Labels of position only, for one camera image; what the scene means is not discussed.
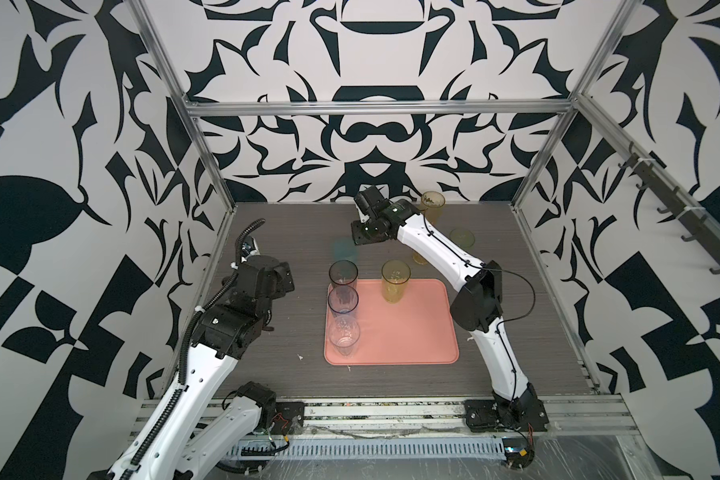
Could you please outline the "pink tray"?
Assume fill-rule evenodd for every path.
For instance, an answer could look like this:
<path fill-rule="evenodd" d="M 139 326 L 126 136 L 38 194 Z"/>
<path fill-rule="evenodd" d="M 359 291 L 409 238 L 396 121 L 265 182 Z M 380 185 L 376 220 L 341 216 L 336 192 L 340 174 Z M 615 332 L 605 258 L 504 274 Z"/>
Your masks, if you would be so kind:
<path fill-rule="evenodd" d="M 324 341 L 324 358 L 334 366 L 448 365 L 459 359 L 446 286 L 436 279 L 413 279 L 402 299 L 389 303 L 382 282 L 357 282 L 359 305 L 353 318 L 358 328 L 336 346 Z"/>

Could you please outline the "blue glass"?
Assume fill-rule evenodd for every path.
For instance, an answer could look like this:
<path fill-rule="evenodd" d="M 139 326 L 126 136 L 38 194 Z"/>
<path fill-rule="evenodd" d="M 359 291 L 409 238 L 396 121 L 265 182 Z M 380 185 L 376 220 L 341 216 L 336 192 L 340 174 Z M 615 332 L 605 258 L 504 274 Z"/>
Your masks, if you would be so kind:
<path fill-rule="evenodd" d="M 351 285 L 334 286 L 328 294 L 327 306 L 333 319 L 355 319 L 359 294 Z"/>

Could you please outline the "dark smoky glass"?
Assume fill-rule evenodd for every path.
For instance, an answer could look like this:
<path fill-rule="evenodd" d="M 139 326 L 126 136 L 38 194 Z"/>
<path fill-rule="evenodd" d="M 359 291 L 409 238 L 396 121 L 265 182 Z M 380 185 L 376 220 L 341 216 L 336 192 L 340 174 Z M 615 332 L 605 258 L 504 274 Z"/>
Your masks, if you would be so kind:
<path fill-rule="evenodd" d="M 346 288 L 357 291 L 359 269 L 354 262 L 346 259 L 337 260 L 329 267 L 328 275 L 330 292 Z"/>

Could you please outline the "tall amber glass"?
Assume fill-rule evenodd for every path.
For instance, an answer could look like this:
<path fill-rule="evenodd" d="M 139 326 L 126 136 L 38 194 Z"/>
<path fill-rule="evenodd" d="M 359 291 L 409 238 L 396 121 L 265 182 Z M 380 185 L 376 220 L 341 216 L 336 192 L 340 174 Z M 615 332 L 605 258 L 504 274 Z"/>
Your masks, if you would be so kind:
<path fill-rule="evenodd" d="M 444 195 L 437 191 L 427 191 L 420 199 L 422 213 L 427 221 L 432 225 L 435 225 L 437 220 L 441 217 L 445 204 L 446 199 Z"/>

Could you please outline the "teal glass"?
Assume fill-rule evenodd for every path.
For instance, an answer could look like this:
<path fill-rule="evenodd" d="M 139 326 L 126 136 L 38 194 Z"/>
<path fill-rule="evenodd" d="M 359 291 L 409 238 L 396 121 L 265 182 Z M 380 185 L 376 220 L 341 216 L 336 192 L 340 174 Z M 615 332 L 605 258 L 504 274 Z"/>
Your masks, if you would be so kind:
<path fill-rule="evenodd" d="M 334 240 L 331 244 L 334 261 L 358 261 L 358 250 L 353 240 L 349 237 L 342 237 Z"/>

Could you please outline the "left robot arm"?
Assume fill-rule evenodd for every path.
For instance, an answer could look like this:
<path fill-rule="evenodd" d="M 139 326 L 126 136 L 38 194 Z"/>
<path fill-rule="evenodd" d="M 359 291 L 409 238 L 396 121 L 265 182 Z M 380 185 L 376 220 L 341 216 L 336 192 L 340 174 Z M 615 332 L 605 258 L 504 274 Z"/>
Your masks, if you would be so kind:
<path fill-rule="evenodd" d="M 273 302 L 293 289 L 288 263 L 263 255 L 240 262 L 221 291 L 197 307 L 169 390 L 136 439 L 90 478 L 203 479 L 245 436 L 268 431 L 277 396 L 256 382 L 239 387 L 205 428 L 197 426 L 223 381 L 268 327 Z"/>

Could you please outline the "clear glass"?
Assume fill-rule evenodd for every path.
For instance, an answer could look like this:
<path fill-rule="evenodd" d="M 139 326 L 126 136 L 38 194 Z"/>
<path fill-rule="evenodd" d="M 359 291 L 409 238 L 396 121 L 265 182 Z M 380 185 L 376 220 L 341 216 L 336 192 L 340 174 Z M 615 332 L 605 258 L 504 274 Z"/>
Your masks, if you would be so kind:
<path fill-rule="evenodd" d="M 355 353 L 360 336 L 361 328 L 354 318 L 341 317 L 332 319 L 329 322 L 329 345 L 342 357 L 350 357 Z"/>

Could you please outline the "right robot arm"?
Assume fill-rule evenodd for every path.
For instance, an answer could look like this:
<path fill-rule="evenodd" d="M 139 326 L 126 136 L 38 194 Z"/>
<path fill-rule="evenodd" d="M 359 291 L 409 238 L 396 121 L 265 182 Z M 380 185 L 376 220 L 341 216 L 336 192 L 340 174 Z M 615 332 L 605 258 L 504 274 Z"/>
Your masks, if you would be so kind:
<path fill-rule="evenodd" d="M 543 402 L 522 371 L 506 332 L 510 322 L 502 308 L 506 271 L 457 246 L 407 200 L 392 201 L 371 186 L 360 191 L 354 203 L 359 212 L 359 219 L 351 224 L 355 245 L 396 240 L 434 266 L 456 291 L 451 317 L 476 343 L 489 372 L 493 397 L 484 407 L 467 409 L 468 428 L 473 432 L 544 430 L 548 415 Z"/>

